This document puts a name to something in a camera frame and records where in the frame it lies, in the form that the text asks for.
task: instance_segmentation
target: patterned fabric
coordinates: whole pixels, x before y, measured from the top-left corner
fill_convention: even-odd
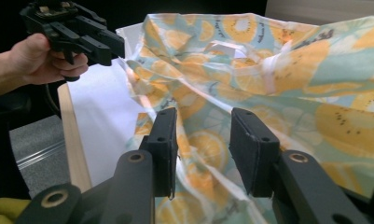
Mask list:
[[[255,14],[148,15],[127,61],[140,115],[178,110],[176,194],[158,223],[274,222],[269,199],[245,194],[230,157],[230,111],[257,114],[282,150],[316,158],[334,181],[374,189],[374,17],[314,26]]]

